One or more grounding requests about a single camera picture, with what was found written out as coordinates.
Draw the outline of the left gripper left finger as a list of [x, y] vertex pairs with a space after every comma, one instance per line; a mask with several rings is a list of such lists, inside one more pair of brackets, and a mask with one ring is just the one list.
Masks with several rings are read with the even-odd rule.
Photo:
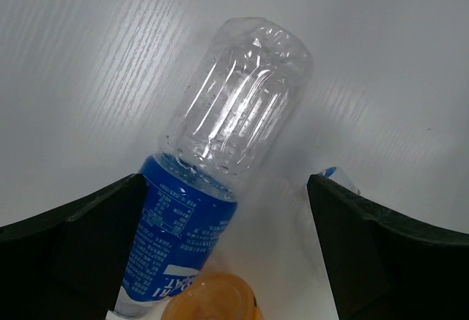
[[105, 319], [114, 309], [147, 195], [131, 174], [1, 227], [2, 319]]

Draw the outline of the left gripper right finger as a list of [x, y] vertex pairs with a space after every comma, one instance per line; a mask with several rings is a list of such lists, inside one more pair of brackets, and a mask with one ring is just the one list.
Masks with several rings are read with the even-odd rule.
[[312, 175], [311, 212], [340, 319], [467, 319], [468, 235]]

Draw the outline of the crushed clear bottle white cap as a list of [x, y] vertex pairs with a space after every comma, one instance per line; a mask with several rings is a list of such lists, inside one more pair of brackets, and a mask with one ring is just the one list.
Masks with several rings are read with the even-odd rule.
[[354, 194], [360, 195], [360, 190], [352, 183], [348, 175], [338, 166], [331, 166], [319, 172], [319, 175], [322, 175], [335, 183], [341, 185], [342, 187], [347, 188]]

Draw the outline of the clear bottle blue label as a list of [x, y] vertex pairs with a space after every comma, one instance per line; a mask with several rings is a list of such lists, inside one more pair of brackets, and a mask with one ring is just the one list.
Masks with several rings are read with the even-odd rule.
[[290, 31], [232, 18], [140, 168], [148, 191], [114, 313], [140, 319], [201, 272], [297, 110], [312, 58]]

